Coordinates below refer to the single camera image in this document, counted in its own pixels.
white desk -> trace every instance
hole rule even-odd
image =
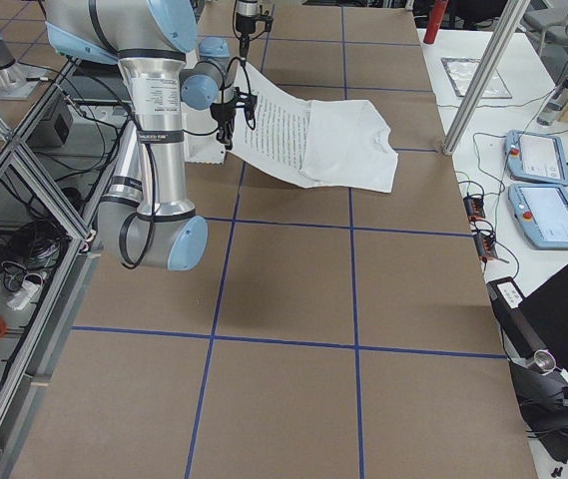
[[[421,40],[423,35],[424,31],[419,31]],[[457,111],[456,108],[445,106],[458,106],[461,101],[456,97],[452,89],[447,74],[443,69],[441,58],[481,58],[489,38],[490,33],[488,32],[442,30],[439,31],[434,45],[422,45],[430,81],[437,98],[437,105],[440,106],[438,110],[441,123],[445,131],[449,129]],[[554,87],[554,82],[528,39],[522,33],[517,33],[513,36],[497,70],[513,98],[510,100],[482,100],[480,105],[522,105],[529,100],[549,93]],[[525,107],[512,106],[509,108],[477,109],[469,128],[454,153],[455,170],[463,172],[471,180],[480,183],[486,192],[498,192],[498,183],[481,173],[477,168],[477,157],[474,154],[472,144],[473,134],[481,132],[503,136],[510,130],[526,130],[526,127],[527,131],[532,133],[555,133],[567,130],[568,124],[556,123],[552,127],[545,128],[536,123],[536,115],[543,104],[544,100],[538,100]],[[560,137],[563,141],[568,161],[568,132],[561,134]],[[503,140],[478,136],[477,144],[481,156],[482,169],[497,178],[501,178],[505,162]],[[460,181],[465,180],[462,174],[458,175],[458,178]],[[503,183],[508,186],[512,183],[520,182],[513,182],[506,173]],[[464,194],[466,187],[467,185],[461,185],[461,191]],[[472,193],[478,193],[477,187],[472,188],[474,188],[470,190]],[[487,219],[491,223],[494,224],[495,218],[497,218],[497,239],[509,247],[520,261],[520,272],[516,277],[516,282],[525,294],[532,292],[563,265],[568,263],[568,251],[537,250],[530,246],[522,232],[518,229],[512,216],[507,200],[507,192],[501,195],[498,207],[495,196],[486,197],[485,212]],[[516,265],[507,251],[498,246],[497,252],[501,257],[511,260],[511,263],[507,264],[496,260],[490,261],[484,275],[486,281],[513,275],[516,270]],[[539,478],[545,479],[549,477],[549,474],[559,464],[549,457],[540,442],[531,440],[530,448],[534,455]],[[562,476],[568,477],[568,464],[564,466]]]

red fire extinguisher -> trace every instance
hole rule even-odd
[[[423,43],[431,45],[434,43],[436,34],[439,31],[441,22],[443,21],[443,15],[445,15],[445,8],[447,7],[448,0],[434,0],[434,8],[430,13],[430,21],[427,24],[427,30],[425,31],[425,37],[423,37]]]

label sticker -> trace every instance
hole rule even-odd
[[[170,78],[133,78],[138,115],[181,115],[180,82]]]

office chair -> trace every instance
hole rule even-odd
[[[568,47],[568,0],[557,2],[554,8],[527,12],[523,21],[529,26],[529,33],[539,42],[539,57],[547,43]]]

brown table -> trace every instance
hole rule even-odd
[[[231,10],[208,4],[203,34],[230,38]],[[410,14],[275,16],[251,62],[370,99],[393,192],[190,165],[202,263],[104,255],[11,477],[536,477]]]

